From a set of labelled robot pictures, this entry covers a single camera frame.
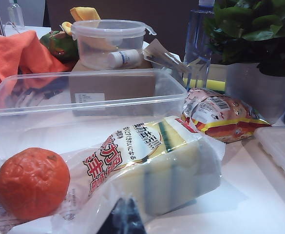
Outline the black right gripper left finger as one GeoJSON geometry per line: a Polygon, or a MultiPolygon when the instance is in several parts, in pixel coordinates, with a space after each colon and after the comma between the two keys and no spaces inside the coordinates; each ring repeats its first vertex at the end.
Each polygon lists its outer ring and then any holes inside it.
{"type": "Polygon", "coordinates": [[[127,227],[127,201],[120,198],[113,207],[111,215],[111,234],[126,234],[127,227]]]}

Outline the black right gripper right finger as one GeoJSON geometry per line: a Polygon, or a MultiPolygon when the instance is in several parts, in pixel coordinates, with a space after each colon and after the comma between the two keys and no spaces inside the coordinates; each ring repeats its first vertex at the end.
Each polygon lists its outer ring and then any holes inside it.
{"type": "Polygon", "coordinates": [[[127,233],[146,234],[138,207],[132,198],[127,203],[127,233]]]}

